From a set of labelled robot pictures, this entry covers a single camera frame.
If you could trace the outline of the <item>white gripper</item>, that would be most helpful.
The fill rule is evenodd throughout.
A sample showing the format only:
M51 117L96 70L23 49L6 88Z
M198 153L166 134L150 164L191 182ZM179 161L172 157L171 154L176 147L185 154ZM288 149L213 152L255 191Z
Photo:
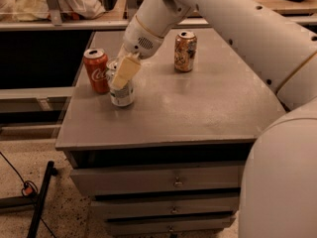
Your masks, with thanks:
M122 89L140 70L140 58L152 57L163 39L158 17L136 14L126 28L123 45L117 55L118 67L111 86L116 90Z

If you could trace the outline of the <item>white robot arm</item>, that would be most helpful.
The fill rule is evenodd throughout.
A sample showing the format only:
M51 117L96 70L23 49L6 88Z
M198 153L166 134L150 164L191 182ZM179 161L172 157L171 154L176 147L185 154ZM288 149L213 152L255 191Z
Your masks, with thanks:
M239 238L317 238L315 34L255 0L144 0L125 32L122 88L169 30L197 11L247 65L244 94L263 90L285 114L257 137L241 180Z

